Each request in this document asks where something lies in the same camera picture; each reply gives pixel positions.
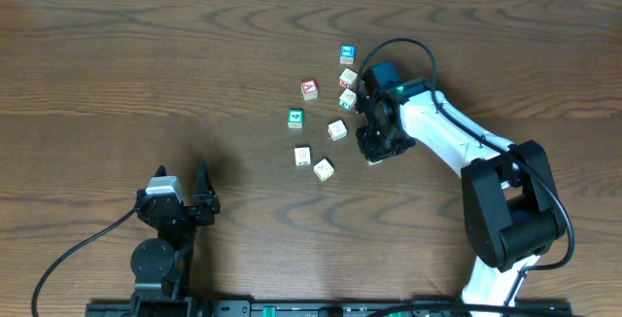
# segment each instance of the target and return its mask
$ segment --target white arm segment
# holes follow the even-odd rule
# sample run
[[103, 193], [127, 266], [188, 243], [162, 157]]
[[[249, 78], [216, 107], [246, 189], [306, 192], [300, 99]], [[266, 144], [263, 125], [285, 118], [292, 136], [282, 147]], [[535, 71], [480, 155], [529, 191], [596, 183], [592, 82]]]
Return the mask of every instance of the white arm segment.
[[[480, 136], [485, 135], [487, 141], [504, 150], [508, 150], [508, 146], [512, 144], [512, 141], [492, 134], [467, 118], [447, 102], [442, 92], [436, 92], [436, 100], [443, 105], [447, 113], [470, 130]], [[404, 131], [410, 137], [416, 138], [430, 147], [458, 174], [458, 177], [461, 176], [461, 169], [471, 164], [475, 159], [490, 159], [499, 154], [486, 146], [481, 146], [476, 139], [467, 135], [438, 113], [432, 102], [430, 91], [410, 97], [408, 102], [400, 106], [399, 113]], [[501, 186], [506, 188], [508, 185], [504, 183]], [[529, 256], [514, 264], [512, 269], [501, 273], [498, 269], [487, 266], [477, 258], [470, 280], [462, 292], [463, 302], [503, 305], [512, 289], [518, 270], [525, 265], [535, 264], [537, 259], [539, 256]], [[514, 305], [514, 299], [510, 301], [509, 305]], [[498, 313], [472, 312], [471, 314], [473, 317], [500, 316]]]
[[[437, 91], [436, 100], [443, 105], [445, 111], [466, 125], [478, 135], [485, 135], [486, 140], [507, 150], [512, 141], [498, 137], [467, 118], [445, 99], [445, 95]], [[473, 137], [467, 135], [457, 126], [450, 123], [442, 114], [436, 112], [432, 102], [432, 93], [425, 91], [410, 97], [408, 102], [399, 108], [401, 126], [410, 137], [416, 138], [451, 167], [460, 177], [460, 169], [475, 159], [490, 159], [498, 155], [486, 146], [481, 146]]]

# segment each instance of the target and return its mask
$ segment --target wood grain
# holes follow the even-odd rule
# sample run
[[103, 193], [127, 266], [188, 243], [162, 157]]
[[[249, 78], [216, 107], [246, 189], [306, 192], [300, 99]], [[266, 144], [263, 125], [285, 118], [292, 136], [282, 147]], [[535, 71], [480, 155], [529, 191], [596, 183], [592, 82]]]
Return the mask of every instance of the wood grain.
[[[425, 146], [367, 167], [336, 105], [338, 47], [359, 59], [416, 37], [440, 88], [479, 123], [546, 149], [573, 219], [573, 261], [521, 298], [622, 314], [620, 0], [0, 0], [0, 315], [26, 316], [67, 248], [124, 214], [158, 165], [192, 192], [205, 159], [223, 213], [197, 240], [192, 285], [257, 299], [456, 295], [473, 262], [458, 178]], [[429, 75], [395, 45], [378, 60]], [[301, 80], [320, 98], [304, 102]], [[289, 108], [305, 127], [290, 131]], [[341, 118], [350, 134], [328, 139]], [[336, 173], [295, 167], [310, 145]], [[61, 265], [42, 316], [127, 299], [136, 219]], [[560, 258], [554, 245], [544, 262]]]

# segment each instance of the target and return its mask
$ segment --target wooden table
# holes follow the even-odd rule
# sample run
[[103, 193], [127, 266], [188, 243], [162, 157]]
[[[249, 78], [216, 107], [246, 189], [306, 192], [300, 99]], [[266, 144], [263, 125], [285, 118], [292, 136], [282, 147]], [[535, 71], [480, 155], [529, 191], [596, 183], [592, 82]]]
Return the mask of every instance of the wooden table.
[[[341, 44], [359, 64], [415, 37], [454, 105], [547, 151], [576, 228], [573, 261], [530, 274], [520, 297], [622, 314], [620, 0], [0, 0], [0, 314], [29, 315], [60, 254], [103, 229], [160, 164], [193, 194], [208, 162], [223, 212], [197, 238], [192, 286], [257, 299], [457, 295], [474, 254], [459, 179], [423, 145], [368, 167], [362, 117], [336, 104]], [[404, 77], [429, 76], [395, 45]], [[320, 98], [302, 100], [315, 78]], [[289, 108], [305, 112], [289, 130]], [[343, 119], [348, 136], [328, 139]], [[336, 173], [294, 166], [311, 146]], [[132, 218], [51, 276], [42, 316], [127, 299]], [[559, 240], [543, 263], [566, 250]]]

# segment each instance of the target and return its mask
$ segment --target cube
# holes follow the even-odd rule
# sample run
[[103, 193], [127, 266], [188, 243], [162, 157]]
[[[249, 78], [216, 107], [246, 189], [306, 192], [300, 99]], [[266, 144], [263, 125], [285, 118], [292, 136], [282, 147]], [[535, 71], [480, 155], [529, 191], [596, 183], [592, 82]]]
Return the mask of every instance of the cube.
[[302, 128], [302, 110], [290, 109], [288, 114], [288, 126], [290, 128]]
[[359, 74], [349, 68], [346, 68], [346, 70], [344, 70], [339, 77], [339, 85], [343, 88], [354, 88], [354, 82], [356, 81], [357, 76], [359, 76]]
[[356, 101], [357, 95], [347, 88], [339, 97], [339, 105], [345, 108], [345, 110], [350, 110]]
[[339, 63], [341, 64], [354, 64], [354, 56], [357, 53], [357, 48], [353, 45], [341, 46], [341, 57]]
[[315, 80], [305, 81], [300, 85], [304, 100], [318, 98], [318, 84]]
[[332, 165], [330, 165], [330, 162], [326, 159], [322, 159], [322, 161], [315, 164], [315, 166], [313, 166], [313, 171], [322, 182], [326, 181], [326, 179], [334, 173]]
[[333, 141], [343, 138], [348, 133], [343, 121], [336, 121], [328, 125], [328, 134]]
[[294, 148], [295, 165], [311, 164], [311, 149], [309, 147]]

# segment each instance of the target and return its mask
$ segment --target wire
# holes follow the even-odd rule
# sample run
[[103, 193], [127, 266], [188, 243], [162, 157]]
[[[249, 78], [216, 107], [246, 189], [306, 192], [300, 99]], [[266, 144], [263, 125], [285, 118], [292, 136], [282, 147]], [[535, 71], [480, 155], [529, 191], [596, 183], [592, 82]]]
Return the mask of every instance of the wire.
[[37, 283], [37, 287], [35, 288], [35, 291], [32, 293], [32, 301], [30, 302], [30, 310], [32, 311], [32, 316], [33, 317], [39, 317], [39, 312], [37, 311], [37, 299], [39, 298], [39, 293], [41, 293], [41, 289], [43, 288], [44, 283], [46, 283], [46, 280], [48, 280], [48, 277], [50, 277], [50, 275], [58, 267], [58, 265], [60, 263], [62, 263], [63, 261], [65, 261], [65, 259], [69, 258], [69, 256], [71, 254], [77, 252], [78, 249], [86, 246], [87, 244], [95, 241], [95, 239], [97, 239], [97, 238], [103, 236], [104, 234], [108, 233], [109, 231], [117, 228], [120, 224], [125, 222], [125, 220], [129, 219], [134, 214], [134, 212], [136, 212], [136, 209], [130, 210], [127, 214], [123, 215], [123, 217], [118, 219], [115, 223], [109, 225], [108, 227], [106, 227], [105, 229], [101, 230], [100, 232], [92, 235], [91, 237], [83, 240], [78, 245], [74, 246], [73, 248], [67, 250], [67, 252], [65, 254], [63, 254], [60, 258], [58, 258], [50, 266], [50, 268], [48, 268], [46, 273], [44, 273], [43, 276], [41, 276], [41, 279], [39, 279], [39, 283]]
[[396, 307], [389, 307], [367, 315], [367, 317], [384, 317], [392, 313], [410, 311], [449, 311], [449, 312], [491, 312], [514, 316], [568, 316], [562, 311], [538, 311], [518, 307], [493, 306], [471, 303], [414, 303]]
[[528, 166], [526, 163], [524, 163], [523, 161], [521, 161], [517, 157], [515, 157], [512, 154], [508, 153], [504, 149], [498, 147], [497, 145], [495, 145], [495, 144], [493, 144], [491, 142], [488, 142], [486, 140], [486, 136], [485, 135], [481, 135], [480, 136], [477, 133], [475, 133], [474, 131], [472, 131], [471, 129], [469, 129], [467, 126], [462, 124], [459, 120], [457, 120], [456, 118], [451, 116], [449, 113], [447, 113], [447, 111], [445, 111], [445, 109], [443, 108], [443, 105], [438, 103], [438, 100], [436, 99], [436, 78], [438, 77], [438, 69], [437, 69], [437, 65], [436, 65], [436, 57], [434, 56], [434, 53], [432, 52], [432, 50], [430, 50], [430, 48], [428, 48], [426, 45], [424, 45], [422, 42], [420, 42], [418, 40], [410, 39], [410, 38], [395, 38], [395, 39], [387, 40], [387, 41], [383, 42], [382, 44], [378, 45], [375, 49], [373, 49], [367, 55], [367, 57], [363, 60], [363, 63], [361, 64], [361, 67], [359, 68], [359, 75], [357, 76], [357, 85], [356, 85], [357, 111], [359, 111], [359, 101], [360, 101], [359, 86], [361, 84], [361, 76], [363, 74], [363, 70], [364, 70], [365, 66], [367, 65], [367, 62], [380, 49], [382, 49], [383, 47], [385, 47], [385, 46], [387, 46], [389, 44], [396, 43], [396, 42], [406, 42], [406, 43], [415, 44], [415, 45], [419, 46], [420, 48], [422, 48], [428, 54], [428, 56], [430, 57], [430, 60], [432, 61], [432, 81], [430, 82], [430, 92], [431, 92], [431, 95], [432, 95], [432, 102], [433, 102], [434, 107], [436, 108], [436, 110], [440, 114], [442, 114], [448, 121], [450, 121], [455, 126], [457, 126], [459, 129], [461, 129], [466, 134], [468, 134], [469, 136], [471, 136], [474, 139], [476, 139], [480, 144], [482, 144], [482, 145], [492, 149], [493, 151], [499, 153], [500, 155], [503, 155], [504, 157], [510, 159], [514, 164], [516, 164], [516, 166], [518, 166], [519, 169], [523, 170], [527, 175], [529, 175], [529, 177], [531, 177], [532, 180], [535, 180], [536, 182], [538, 182], [544, 188], [544, 190], [548, 193], [548, 195], [553, 199], [553, 202], [555, 203], [555, 206], [559, 209], [560, 213], [562, 214], [562, 219], [564, 220], [564, 223], [566, 224], [567, 237], [568, 237], [568, 249], [566, 251], [566, 254], [564, 255], [564, 257], [561, 260], [559, 260], [558, 262], [556, 262], [554, 264], [530, 265], [530, 266], [522, 267], [518, 271], [518, 276], [516, 277], [516, 280], [514, 281], [514, 284], [512, 285], [512, 289], [510, 290], [510, 294], [508, 295], [507, 299], [504, 302], [505, 305], [509, 305], [509, 302], [514, 298], [514, 295], [516, 294], [516, 291], [518, 290], [518, 287], [520, 286], [521, 282], [527, 276], [527, 272], [528, 271], [532, 271], [532, 270], [551, 270], [551, 269], [560, 268], [560, 267], [566, 265], [570, 261], [570, 259], [572, 258], [572, 255], [574, 254], [574, 228], [572, 227], [572, 223], [570, 222], [570, 217], [568, 215], [568, 212], [566, 211], [566, 208], [564, 207], [564, 205], [560, 201], [559, 197], [557, 197], [557, 195], [552, 191], [551, 187], [549, 187], [546, 184], [546, 182], [544, 182], [542, 177], [540, 175], [538, 175], [537, 172], [533, 168]]

